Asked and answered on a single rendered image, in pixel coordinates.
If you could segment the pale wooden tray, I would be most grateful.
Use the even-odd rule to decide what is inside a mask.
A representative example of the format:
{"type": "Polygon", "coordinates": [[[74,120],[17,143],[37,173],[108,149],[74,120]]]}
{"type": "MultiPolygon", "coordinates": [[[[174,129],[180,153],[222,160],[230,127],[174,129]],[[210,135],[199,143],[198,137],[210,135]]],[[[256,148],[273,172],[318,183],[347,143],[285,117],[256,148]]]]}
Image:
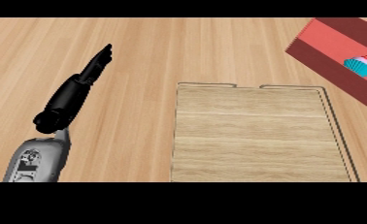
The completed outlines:
{"type": "Polygon", "coordinates": [[[325,88],[180,82],[170,180],[358,181],[325,88]]]}

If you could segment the red cardboard box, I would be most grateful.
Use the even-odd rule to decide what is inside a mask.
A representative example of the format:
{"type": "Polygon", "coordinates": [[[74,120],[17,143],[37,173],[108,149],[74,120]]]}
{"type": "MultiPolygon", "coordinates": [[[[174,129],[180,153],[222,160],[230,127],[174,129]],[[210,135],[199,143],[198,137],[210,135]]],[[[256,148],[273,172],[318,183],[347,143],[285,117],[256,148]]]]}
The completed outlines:
{"type": "Polygon", "coordinates": [[[358,76],[344,60],[367,55],[367,20],[315,17],[285,53],[367,106],[367,76],[358,76]]]}

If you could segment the cupcake with teal wrapper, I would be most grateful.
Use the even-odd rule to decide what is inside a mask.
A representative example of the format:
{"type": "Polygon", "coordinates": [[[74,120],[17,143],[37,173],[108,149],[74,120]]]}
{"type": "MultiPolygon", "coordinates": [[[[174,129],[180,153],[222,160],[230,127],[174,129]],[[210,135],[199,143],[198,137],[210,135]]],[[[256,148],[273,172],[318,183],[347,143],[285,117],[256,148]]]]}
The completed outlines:
{"type": "Polygon", "coordinates": [[[343,66],[359,76],[367,77],[367,57],[358,56],[343,61],[343,66]]]}

